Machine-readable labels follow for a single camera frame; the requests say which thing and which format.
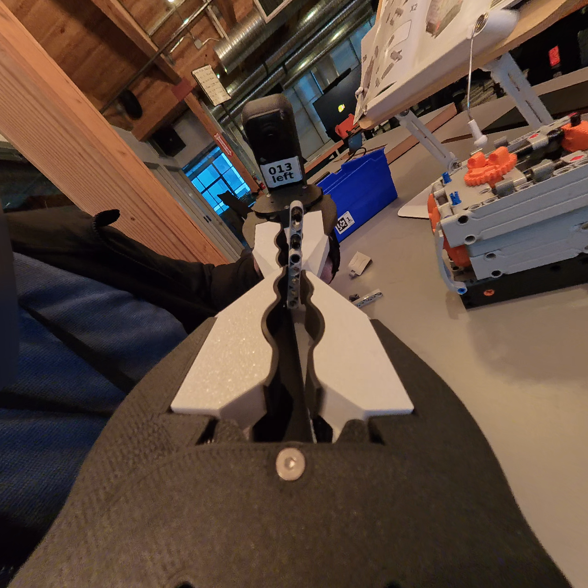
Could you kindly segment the blue tagged plastic bin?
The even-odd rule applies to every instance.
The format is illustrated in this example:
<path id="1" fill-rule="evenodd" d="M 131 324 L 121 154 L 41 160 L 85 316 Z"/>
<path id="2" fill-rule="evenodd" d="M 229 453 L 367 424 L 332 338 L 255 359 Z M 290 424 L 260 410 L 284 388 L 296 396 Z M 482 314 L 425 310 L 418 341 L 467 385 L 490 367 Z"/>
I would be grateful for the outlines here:
<path id="1" fill-rule="evenodd" d="M 339 242 L 398 198 L 383 148 L 343 163 L 318 186 L 336 204 Z"/>

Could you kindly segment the white notice board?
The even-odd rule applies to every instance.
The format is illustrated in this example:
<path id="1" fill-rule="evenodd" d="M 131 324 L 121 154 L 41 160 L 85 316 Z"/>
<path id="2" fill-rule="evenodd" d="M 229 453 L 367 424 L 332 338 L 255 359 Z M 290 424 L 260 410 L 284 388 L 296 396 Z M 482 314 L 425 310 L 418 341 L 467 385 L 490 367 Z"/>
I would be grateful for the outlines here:
<path id="1" fill-rule="evenodd" d="M 231 100 L 230 94 L 211 65 L 207 64 L 192 70 L 192 76 L 214 107 Z"/>

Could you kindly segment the grey orange toy brick vehicle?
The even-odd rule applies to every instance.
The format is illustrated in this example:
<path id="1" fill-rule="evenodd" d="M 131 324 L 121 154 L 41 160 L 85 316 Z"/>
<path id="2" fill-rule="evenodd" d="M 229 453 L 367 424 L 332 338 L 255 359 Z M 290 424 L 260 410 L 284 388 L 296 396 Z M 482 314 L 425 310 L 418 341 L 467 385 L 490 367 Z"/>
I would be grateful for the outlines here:
<path id="1" fill-rule="evenodd" d="M 429 187 L 439 273 L 465 309 L 587 283 L 587 121 L 473 152 Z"/>

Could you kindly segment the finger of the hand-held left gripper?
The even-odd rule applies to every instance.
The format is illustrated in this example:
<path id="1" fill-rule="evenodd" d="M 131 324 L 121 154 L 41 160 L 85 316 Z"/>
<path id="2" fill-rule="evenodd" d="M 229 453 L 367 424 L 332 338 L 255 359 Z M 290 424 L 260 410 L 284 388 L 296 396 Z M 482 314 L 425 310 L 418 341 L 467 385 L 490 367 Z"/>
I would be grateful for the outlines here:
<path id="1" fill-rule="evenodd" d="M 280 236 L 285 236 L 280 223 L 262 223 L 254 228 L 254 266 L 263 279 L 282 278 L 285 268 L 279 262 Z"/>
<path id="2" fill-rule="evenodd" d="M 322 214 L 306 213 L 303 217 L 302 270 L 320 277 L 329 251 L 329 237 L 325 233 Z"/>

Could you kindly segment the white round stand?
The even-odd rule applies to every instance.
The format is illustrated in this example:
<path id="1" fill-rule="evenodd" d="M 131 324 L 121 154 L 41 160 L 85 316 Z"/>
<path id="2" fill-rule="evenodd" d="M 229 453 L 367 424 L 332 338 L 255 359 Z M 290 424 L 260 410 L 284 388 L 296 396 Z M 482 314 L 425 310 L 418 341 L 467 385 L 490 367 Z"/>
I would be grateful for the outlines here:
<path id="1" fill-rule="evenodd" d="M 481 132 L 471 113 L 472 63 L 473 58 L 470 57 L 467 82 L 467 125 L 474 138 L 474 147 L 481 149 L 488 143 L 488 137 Z M 554 122 L 553 117 L 549 114 L 510 53 L 505 53 L 499 59 L 487 63 L 485 69 L 490 72 L 492 79 L 501 85 L 502 89 L 514 100 L 517 109 L 534 130 Z M 408 109 L 396 115 L 396 119 L 444 166 L 447 172 L 452 172 L 460 166 L 460 162 L 455 155 L 433 135 L 411 110 Z"/>

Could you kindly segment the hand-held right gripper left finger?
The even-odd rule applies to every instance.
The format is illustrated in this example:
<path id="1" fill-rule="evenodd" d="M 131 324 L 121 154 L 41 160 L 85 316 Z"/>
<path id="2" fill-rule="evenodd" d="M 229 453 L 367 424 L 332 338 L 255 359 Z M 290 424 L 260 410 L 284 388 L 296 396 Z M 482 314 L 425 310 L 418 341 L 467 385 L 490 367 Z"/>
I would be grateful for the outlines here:
<path id="1" fill-rule="evenodd" d="M 290 424 L 290 316 L 284 269 L 220 311 L 171 402 L 175 415 L 232 420 L 257 440 L 281 440 Z"/>

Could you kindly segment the black monitor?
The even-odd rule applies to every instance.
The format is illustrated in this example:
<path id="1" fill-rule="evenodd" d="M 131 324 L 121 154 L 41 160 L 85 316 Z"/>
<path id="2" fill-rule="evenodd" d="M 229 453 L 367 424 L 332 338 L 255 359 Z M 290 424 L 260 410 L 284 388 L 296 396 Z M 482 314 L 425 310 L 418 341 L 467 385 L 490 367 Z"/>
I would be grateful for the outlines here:
<path id="1" fill-rule="evenodd" d="M 322 122 L 327 136 L 334 142 L 341 140 L 335 127 L 344 122 L 349 115 L 354 116 L 357 100 L 355 92 L 361 79 L 361 66 L 348 68 L 329 84 L 318 99 L 313 102 L 313 108 Z"/>

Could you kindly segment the person's blue jeans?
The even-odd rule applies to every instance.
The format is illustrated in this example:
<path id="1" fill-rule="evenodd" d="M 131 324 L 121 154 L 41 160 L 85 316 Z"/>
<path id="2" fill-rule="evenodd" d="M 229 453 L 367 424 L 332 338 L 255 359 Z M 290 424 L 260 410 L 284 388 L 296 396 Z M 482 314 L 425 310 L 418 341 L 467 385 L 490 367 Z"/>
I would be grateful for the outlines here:
<path id="1" fill-rule="evenodd" d="M 1 587 L 66 502 L 114 411 L 187 333 L 170 312 L 13 254 L 18 372 L 1 391 Z"/>

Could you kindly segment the person's left forearm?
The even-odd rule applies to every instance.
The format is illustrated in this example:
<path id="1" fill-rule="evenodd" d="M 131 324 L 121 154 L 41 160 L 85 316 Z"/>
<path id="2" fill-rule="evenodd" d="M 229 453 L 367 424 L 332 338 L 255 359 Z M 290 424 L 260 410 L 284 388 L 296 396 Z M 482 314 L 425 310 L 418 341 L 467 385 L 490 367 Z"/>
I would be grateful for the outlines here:
<path id="1" fill-rule="evenodd" d="M 64 206 L 10 212 L 6 221 L 15 252 L 144 299 L 187 334 L 261 282 L 252 254 L 217 266 L 172 259 L 114 228 L 119 216 Z"/>

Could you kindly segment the open instruction booklet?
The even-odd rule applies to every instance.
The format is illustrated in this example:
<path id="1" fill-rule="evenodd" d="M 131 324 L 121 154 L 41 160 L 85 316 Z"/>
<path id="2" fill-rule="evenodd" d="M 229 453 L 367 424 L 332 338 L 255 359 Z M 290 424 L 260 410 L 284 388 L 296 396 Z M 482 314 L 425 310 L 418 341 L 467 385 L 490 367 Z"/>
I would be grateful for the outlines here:
<path id="1" fill-rule="evenodd" d="M 514 1 L 382 1 L 362 41 L 355 122 L 377 122 L 455 68 L 471 37 L 477 52 L 508 37 L 518 22 Z"/>

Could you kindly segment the silver air duct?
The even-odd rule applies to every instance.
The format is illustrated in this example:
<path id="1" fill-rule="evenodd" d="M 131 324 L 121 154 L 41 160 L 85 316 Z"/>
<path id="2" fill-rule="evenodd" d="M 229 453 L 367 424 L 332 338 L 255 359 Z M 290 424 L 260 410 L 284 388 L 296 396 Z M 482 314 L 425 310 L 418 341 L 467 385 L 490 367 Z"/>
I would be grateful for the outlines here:
<path id="1" fill-rule="evenodd" d="M 224 77 L 258 51 L 262 70 L 288 62 L 303 49 L 315 48 L 344 23 L 376 1 L 254 1 L 251 11 L 214 46 L 215 72 Z"/>

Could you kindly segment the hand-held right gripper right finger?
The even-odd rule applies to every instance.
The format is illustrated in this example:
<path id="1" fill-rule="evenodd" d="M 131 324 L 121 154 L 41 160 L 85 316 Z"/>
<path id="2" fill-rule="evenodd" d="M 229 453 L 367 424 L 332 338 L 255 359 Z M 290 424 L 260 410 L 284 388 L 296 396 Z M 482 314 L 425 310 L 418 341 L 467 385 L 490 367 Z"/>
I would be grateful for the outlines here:
<path id="1" fill-rule="evenodd" d="M 352 420 L 411 414 L 413 402 L 368 316 L 309 271 L 300 294 L 311 340 L 305 402 L 317 439 L 335 442 Z"/>

